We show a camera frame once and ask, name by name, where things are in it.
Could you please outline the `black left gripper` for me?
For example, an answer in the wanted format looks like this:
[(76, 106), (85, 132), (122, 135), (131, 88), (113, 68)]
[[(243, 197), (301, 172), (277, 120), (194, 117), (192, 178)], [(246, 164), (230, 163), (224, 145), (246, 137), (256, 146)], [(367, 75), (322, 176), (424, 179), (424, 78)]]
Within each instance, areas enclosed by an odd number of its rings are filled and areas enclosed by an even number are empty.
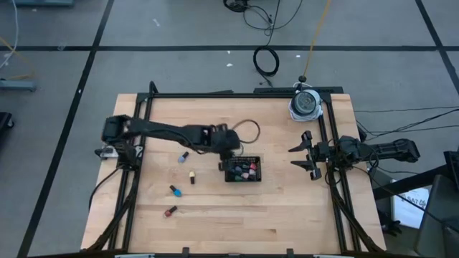
[(232, 162), (228, 161), (234, 156), (234, 150), (240, 149), (241, 142), (238, 134), (227, 127), (227, 124), (219, 124), (212, 127), (211, 152), (220, 157), (219, 171), (229, 171)]

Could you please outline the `black plastic slotted basket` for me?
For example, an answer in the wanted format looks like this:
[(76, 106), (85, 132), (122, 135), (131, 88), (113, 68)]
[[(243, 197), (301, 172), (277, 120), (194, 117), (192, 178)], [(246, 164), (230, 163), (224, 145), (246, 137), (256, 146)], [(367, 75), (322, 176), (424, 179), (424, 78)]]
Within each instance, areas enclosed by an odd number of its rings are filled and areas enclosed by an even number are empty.
[[(262, 180), (262, 171), (261, 171), (261, 160), (258, 156), (239, 156), (227, 159), (228, 161), (232, 162), (232, 168), (229, 171), (224, 172), (224, 179), (226, 182), (260, 182)], [(244, 169), (242, 165), (244, 163), (254, 163), (257, 166), (257, 169), (254, 170), (256, 172), (255, 176), (250, 175), (248, 179), (244, 179), (242, 177), (242, 173), (249, 173), (251, 168)], [(235, 167), (239, 166), (242, 168), (242, 172), (236, 172)], [(235, 176), (241, 176), (242, 181), (235, 181)]]

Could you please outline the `black caster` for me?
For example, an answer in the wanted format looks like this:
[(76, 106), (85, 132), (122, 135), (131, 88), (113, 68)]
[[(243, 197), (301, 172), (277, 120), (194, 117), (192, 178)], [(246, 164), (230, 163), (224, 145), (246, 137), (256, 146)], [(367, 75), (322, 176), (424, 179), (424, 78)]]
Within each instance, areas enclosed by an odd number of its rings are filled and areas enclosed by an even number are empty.
[(14, 127), (14, 121), (12, 120), (12, 114), (7, 112), (0, 112), (0, 134), (7, 129)]

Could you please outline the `white printed paper sheet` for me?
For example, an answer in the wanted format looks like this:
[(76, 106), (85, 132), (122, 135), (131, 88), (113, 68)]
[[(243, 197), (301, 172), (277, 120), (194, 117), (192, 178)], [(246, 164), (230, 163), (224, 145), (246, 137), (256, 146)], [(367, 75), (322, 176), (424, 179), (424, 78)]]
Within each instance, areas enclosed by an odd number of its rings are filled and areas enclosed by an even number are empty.
[[(422, 209), (426, 208), (429, 195), (430, 192), (427, 188), (417, 188), (400, 194), (401, 197), (404, 197)], [(392, 220), (399, 221), (402, 226), (419, 229), (424, 212), (410, 204), (408, 201), (405, 201), (398, 196), (391, 197)]]

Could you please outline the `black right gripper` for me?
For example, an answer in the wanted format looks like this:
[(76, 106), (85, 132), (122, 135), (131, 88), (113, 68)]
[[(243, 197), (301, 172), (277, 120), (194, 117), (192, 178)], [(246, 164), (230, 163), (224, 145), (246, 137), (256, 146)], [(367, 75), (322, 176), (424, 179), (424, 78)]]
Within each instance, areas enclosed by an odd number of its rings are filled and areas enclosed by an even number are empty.
[(333, 145), (329, 145), (327, 142), (320, 142), (312, 147), (312, 134), (311, 131), (306, 130), (301, 135), (301, 143), (289, 149), (290, 153), (300, 152), (306, 149), (310, 149), (310, 160), (306, 161), (291, 161), (290, 163), (303, 168), (310, 172), (310, 178), (312, 181), (318, 180), (322, 177), (321, 169), (316, 165), (317, 162), (333, 162), (336, 156), (336, 148)]

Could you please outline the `dark grey cabinet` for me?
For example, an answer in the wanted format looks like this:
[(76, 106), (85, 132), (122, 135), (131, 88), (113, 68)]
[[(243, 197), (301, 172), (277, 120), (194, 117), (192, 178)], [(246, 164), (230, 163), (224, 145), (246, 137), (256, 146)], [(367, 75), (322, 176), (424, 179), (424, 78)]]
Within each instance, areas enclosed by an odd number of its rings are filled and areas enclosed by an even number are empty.
[(415, 251), (423, 257), (459, 258), (459, 191), (444, 176), (436, 176)]

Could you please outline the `black diagonal beam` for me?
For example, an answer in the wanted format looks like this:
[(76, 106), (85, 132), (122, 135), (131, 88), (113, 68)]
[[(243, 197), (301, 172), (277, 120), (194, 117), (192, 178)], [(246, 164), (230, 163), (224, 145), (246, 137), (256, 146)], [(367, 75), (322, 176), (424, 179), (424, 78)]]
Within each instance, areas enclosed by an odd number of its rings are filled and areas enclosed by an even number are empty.
[(430, 186), (433, 184), (436, 176), (445, 176), (450, 178), (450, 172), (446, 165), (419, 173), (402, 180), (388, 183), (373, 190), (374, 198), (376, 200), (389, 198), (396, 194), (403, 194), (405, 192)]

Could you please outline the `black aluminium table frame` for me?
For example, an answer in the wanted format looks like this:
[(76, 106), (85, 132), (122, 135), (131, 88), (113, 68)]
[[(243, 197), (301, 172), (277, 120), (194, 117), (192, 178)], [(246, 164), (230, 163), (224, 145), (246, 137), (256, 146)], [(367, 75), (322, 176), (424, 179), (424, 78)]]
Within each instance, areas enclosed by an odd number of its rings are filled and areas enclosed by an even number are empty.
[[(291, 161), (304, 159), (288, 150), (309, 130), (321, 134), (357, 136), (351, 98), (334, 94), (334, 121), (293, 121), (287, 95), (221, 94), (182, 98), (158, 94), (150, 118), (175, 125), (228, 123), (237, 125), (245, 154), (261, 159), (259, 183), (227, 183), (217, 168), (219, 157), (191, 154), (178, 164), (182, 147), (148, 139), (136, 206), (120, 222), (117, 247), (131, 252), (172, 253), (188, 247), (193, 253), (337, 254), (354, 249), (355, 232), (344, 221), (341, 242), (336, 231), (328, 185), (312, 181)], [(196, 174), (190, 183), (189, 172)], [(170, 185), (181, 191), (175, 196)], [(170, 216), (164, 212), (178, 209)]]

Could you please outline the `grey blue floor bar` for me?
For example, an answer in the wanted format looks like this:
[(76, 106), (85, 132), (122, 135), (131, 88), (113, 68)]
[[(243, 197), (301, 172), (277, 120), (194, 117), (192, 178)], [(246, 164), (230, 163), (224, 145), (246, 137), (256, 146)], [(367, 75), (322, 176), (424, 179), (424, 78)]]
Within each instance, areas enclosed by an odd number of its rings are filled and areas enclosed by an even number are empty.
[(73, 6), (75, 0), (11, 0), (17, 6)]
[(37, 86), (31, 81), (0, 80), (0, 90), (21, 90), (34, 92)]

